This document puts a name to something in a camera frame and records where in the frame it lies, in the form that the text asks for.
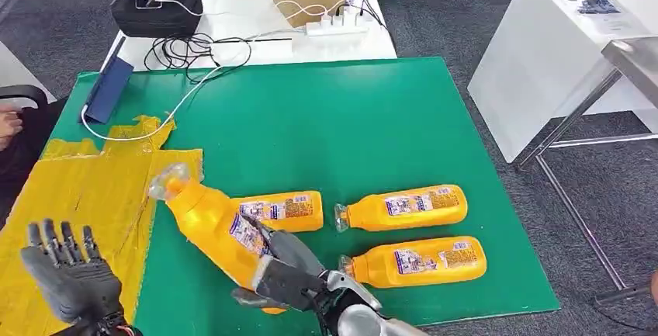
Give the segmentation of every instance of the white table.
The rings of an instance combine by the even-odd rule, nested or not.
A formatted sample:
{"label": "white table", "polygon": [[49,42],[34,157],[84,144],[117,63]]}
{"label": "white table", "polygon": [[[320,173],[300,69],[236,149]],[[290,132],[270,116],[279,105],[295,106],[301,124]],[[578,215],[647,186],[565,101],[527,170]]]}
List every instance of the white table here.
{"label": "white table", "polygon": [[[658,35],[658,6],[618,0],[646,32]],[[507,162],[512,162],[553,117],[569,114],[611,65],[601,34],[563,0],[512,0],[469,83],[469,93]],[[658,110],[622,78],[586,114],[632,110],[654,133]]]}
{"label": "white table", "polygon": [[[370,5],[383,21],[377,0]],[[207,33],[213,39],[239,36],[250,37],[280,29],[290,29],[283,14],[274,6],[273,0],[203,0],[204,13],[227,12],[217,16],[202,16],[197,32]],[[123,36],[117,35],[112,50]],[[384,28],[373,26],[367,33],[350,36],[325,36],[309,38],[303,33],[290,32],[270,37],[292,38],[284,41],[252,43],[252,54],[248,64],[281,64],[319,61],[350,61],[365,59],[397,58],[390,35]],[[119,57],[135,66],[135,71],[144,71],[144,56],[151,48],[153,39],[128,37],[119,51]],[[215,59],[221,64],[236,65],[246,58],[247,48],[243,43],[213,46]],[[154,59],[147,60],[152,69],[163,67]],[[209,58],[200,58],[195,68],[215,67]]]}

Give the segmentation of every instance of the green mat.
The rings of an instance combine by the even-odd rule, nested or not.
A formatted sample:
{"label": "green mat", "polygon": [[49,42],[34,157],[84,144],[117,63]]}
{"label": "green mat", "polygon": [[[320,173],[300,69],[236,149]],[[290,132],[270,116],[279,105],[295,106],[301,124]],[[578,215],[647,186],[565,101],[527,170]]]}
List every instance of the green mat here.
{"label": "green mat", "polygon": [[[73,124],[95,76],[79,77],[56,137],[90,137]],[[164,118],[188,88],[182,74],[136,73],[111,124],[141,113]],[[559,308],[441,58],[246,67],[200,89],[176,123],[164,148],[202,148],[205,185],[229,196],[320,191],[324,228],[299,237],[328,268],[341,254],[360,255],[378,244],[462,234],[480,240],[488,259],[483,277],[373,289],[387,315],[433,324]],[[380,233],[334,230],[336,202],[441,183],[463,188],[469,202],[463,222]],[[136,325],[144,334],[318,333],[311,313],[270,316],[239,307],[229,296],[234,287],[160,203]]]}

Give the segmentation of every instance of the plastic bottle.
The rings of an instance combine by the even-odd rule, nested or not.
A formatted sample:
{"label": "plastic bottle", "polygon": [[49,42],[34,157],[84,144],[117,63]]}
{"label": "plastic bottle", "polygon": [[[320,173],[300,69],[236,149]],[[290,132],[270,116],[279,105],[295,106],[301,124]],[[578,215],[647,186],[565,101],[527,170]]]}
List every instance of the plastic bottle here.
{"label": "plastic bottle", "polygon": [[466,197],[457,185],[368,195],[356,204],[334,207],[339,232],[349,227],[382,231],[458,223],[467,210]]}
{"label": "plastic bottle", "polygon": [[380,245],[364,255],[341,256],[341,270],[377,288],[426,286],[479,278],[487,258],[474,237],[443,237]]}
{"label": "plastic bottle", "polygon": [[[258,229],[242,217],[241,212],[262,218],[264,224],[275,228],[280,228],[279,225],[285,226],[287,220],[305,219],[303,221],[312,223],[311,226],[296,221],[290,224],[292,229],[289,231],[316,230],[322,226],[319,192],[289,192],[230,199],[220,190],[205,187],[191,179],[184,164],[170,165],[154,178],[149,188],[149,196],[164,200],[174,214],[181,233],[234,282],[247,289],[253,289],[251,279],[258,267],[258,259],[268,254],[269,249]],[[251,203],[249,210],[245,203]],[[291,211],[301,216],[294,217]],[[265,218],[263,213],[285,218]],[[265,311],[279,313],[283,310]]]}
{"label": "plastic bottle", "polygon": [[230,200],[231,209],[290,233],[322,228],[322,197],[317,191],[282,192]]}

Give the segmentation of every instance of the bottle label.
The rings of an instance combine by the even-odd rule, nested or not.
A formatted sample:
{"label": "bottle label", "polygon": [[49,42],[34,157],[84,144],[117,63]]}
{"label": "bottle label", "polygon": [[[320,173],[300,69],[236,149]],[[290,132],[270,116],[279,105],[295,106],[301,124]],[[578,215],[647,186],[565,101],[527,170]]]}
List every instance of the bottle label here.
{"label": "bottle label", "polygon": [[249,251],[257,254],[258,257],[269,254],[269,248],[265,244],[265,239],[260,231],[239,213],[235,214],[228,233]]}
{"label": "bottle label", "polygon": [[308,195],[295,195],[283,203],[245,202],[240,204],[240,214],[257,220],[283,220],[313,214],[313,202]]}
{"label": "bottle label", "polygon": [[422,258],[411,249],[396,249],[394,252],[397,271],[400,274],[414,274],[427,270],[436,270],[437,262],[431,257]]}
{"label": "bottle label", "polygon": [[391,196],[384,199],[384,202],[390,216],[399,216],[457,206],[459,198],[457,193],[449,187],[439,187],[419,195]]}
{"label": "bottle label", "polygon": [[444,268],[460,268],[477,264],[475,250],[466,241],[455,242],[452,251],[439,252],[438,257],[441,259]]}
{"label": "bottle label", "polygon": [[[439,270],[438,263],[432,257],[423,258],[412,249],[396,249],[394,252],[397,271],[400,274],[414,274],[429,270]],[[477,263],[475,250],[467,241],[457,241],[451,251],[441,251],[438,258],[443,268],[473,266]]]}

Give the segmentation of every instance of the yellow cloth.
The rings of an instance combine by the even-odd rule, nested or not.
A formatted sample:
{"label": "yellow cloth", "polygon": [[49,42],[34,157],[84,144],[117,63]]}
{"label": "yellow cloth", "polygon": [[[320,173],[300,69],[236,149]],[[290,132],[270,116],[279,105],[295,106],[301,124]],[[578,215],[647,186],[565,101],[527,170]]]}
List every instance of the yellow cloth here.
{"label": "yellow cloth", "polygon": [[[160,123],[148,116],[136,120],[135,126],[114,126],[109,136],[137,137]],[[56,229],[70,221],[78,243],[82,227],[92,227],[102,256],[123,284],[121,303],[133,321],[155,210],[146,195],[151,179],[175,162],[201,177],[201,150],[160,150],[174,128],[170,122],[145,140],[107,141],[100,153],[89,139],[48,143],[0,231],[0,335],[46,335],[67,327],[52,315],[19,257],[28,223],[46,217]]]}

